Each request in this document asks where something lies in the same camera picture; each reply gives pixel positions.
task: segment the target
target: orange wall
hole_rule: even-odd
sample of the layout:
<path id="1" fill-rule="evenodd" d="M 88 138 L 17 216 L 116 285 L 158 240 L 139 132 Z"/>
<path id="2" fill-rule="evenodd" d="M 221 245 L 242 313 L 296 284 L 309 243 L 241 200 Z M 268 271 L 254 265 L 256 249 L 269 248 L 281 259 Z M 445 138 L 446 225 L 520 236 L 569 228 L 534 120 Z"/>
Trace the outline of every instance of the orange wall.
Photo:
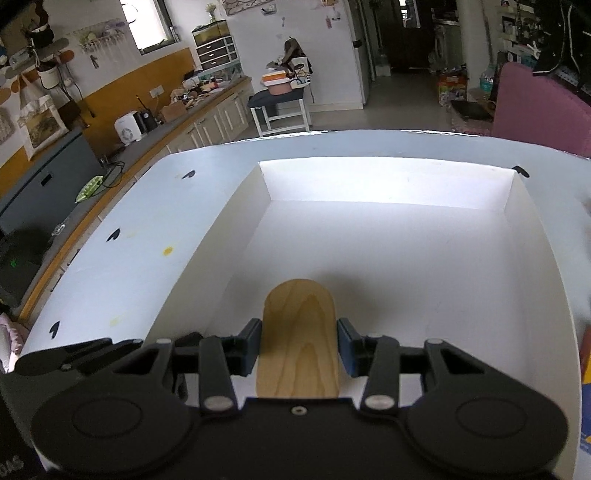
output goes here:
<path id="1" fill-rule="evenodd" d="M 183 75 L 192 69 L 193 58 L 190 50 L 185 48 L 129 72 L 89 95 L 86 102 L 96 114 L 96 118 L 91 118 L 84 106 L 81 107 L 82 115 L 90 125 L 90 128 L 84 131 L 84 135 L 95 153 L 108 153 L 113 150 L 113 145 L 119 142 L 113 124 L 130 110 L 141 108 L 136 95 L 140 96 L 147 107 L 154 109 L 156 100 L 150 96 L 150 90 L 155 85 L 162 85 L 164 94 L 160 96 L 160 110 L 170 103 L 170 92 L 181 86 Z M 18 181 L 34 161 L 35 157 L 33 161 L 28 161 L 25 149 L 21 148 L 0 167 L 0 196 Z"/>

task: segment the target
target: open white box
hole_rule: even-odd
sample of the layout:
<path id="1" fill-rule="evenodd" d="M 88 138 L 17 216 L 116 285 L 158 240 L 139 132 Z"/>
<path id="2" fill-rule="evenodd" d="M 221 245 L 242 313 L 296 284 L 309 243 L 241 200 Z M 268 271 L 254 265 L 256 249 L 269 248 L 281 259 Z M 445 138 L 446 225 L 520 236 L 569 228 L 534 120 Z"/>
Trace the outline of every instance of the open white box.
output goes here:
<path id="1" fill-rule="evenodd" d="M 362 335 L 408 346 L 443 338 L 549 396 L 570 425 L 556 472 L 572 476 L 573 322 L 515 171 L 416 158 L 261 162 L 201 241 L 148 340 L 235 334 L 291 278 L 322 283 L 337 316 Z M 235 378 L 239 398 L 255 395 L 255 375 Z M 341 395 L 358 399 L 363 383 L 343 371 Z"/>

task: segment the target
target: stool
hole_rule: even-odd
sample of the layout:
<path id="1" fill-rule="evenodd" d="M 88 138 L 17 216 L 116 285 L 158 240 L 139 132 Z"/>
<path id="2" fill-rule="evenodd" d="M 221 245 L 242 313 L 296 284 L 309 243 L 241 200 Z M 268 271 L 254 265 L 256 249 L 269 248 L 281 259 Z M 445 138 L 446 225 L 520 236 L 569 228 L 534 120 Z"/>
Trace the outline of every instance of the stool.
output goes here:
<path id="1" fill-rule="evenodd" d="M 292 102 L 294 100 L 299 101 L 300 103 L 300 112 L 296 113 L 286 113 L 285 115 L 276 115 L 276 116 L 268 116 L 267 109 L 265 107 L 270 105 L 278 105 L 279 103 L 285 102 Z M 281 132 L 287 132 L 289 130 L 297 130 L 299 128 L 304 128 L 307 132 L 310 131 L 310 125 L 312 121 L 310 119 L 310 113 L 306 110 L 306 106 L 304 104 L 304 89 L 303 88 L 296 88 L 288 93 L 283 93 L 282 95 L 272 95 L 269 93 L 269 90 L 262 90 L 261 92 L 256 93 L 251 99 L 248 101 L 248 108 L 251 109 L 252 116 L 255 119 L 256 129 L 259 132 L 259 137 L 264 137 L 266 135 L 274 135 Z M 261 108 L 263 116 L 265 117 L 265 123 L 267 124 L 267 130 L 261 130 L 261 124 L 259 123 L 259 119 L 256 115 L 256 110 Z M 304 119 L 304 123 L 302 125 L 293 125 L 292 127 L 281 127 L 281 128 L 271 128 L 271 122 L 273 120 L 280 120 L 282 118 L 289 118 L 291 116 L 302 116 Z"/>

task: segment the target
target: black stool seat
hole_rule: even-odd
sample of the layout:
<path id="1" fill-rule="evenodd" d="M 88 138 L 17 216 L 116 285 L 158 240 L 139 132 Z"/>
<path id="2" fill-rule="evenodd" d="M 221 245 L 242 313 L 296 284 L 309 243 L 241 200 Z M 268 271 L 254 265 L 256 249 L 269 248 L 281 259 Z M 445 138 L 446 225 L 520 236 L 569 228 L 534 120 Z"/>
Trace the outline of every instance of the black stool seat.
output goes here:
<path id="1" fill-rule="evenodd" d="M 248 101 L 248 108 L 260 108 L 262 106 L 277 105 L 278 103 L 291 102 L 293 100 L 302 100 L 304 98 L 304 89 L 296 88 L 288 93 L 281 95 L 272 95 L 269 90 L 262 90 L 255 93 Z"/>

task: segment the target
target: screw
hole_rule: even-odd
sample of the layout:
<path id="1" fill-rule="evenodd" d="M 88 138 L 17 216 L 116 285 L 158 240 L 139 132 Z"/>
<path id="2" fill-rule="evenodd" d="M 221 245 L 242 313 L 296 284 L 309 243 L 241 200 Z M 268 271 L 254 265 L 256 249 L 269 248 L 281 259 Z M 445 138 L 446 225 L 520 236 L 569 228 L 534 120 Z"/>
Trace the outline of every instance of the screw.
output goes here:
<path id="1" fill-rule="evenodd" d="M 214 395 L 213 397 L 206 398 L 203 406 L 211 411 L 226 411 L 234 406 L 234 402 L 231 398 L 225 397 L 224 395 Z"/>
<path id="2" fill-rule="evenodd" d="M 396 405 L 396 400 L 388 395 L 370 395 L 365 399 L 365 406 L 372 410 L 388 410 Z"/>
<path id="3" fill-rule="evenodd" d="M 301 416 L 306 415 L 308 413 L 308 409 L 306 407 L 303 407 L 302 405 L 298 405 L 297 407 L 293 407 L 291 409 L 291 412 L 294 415 L 301 417 Z"/>

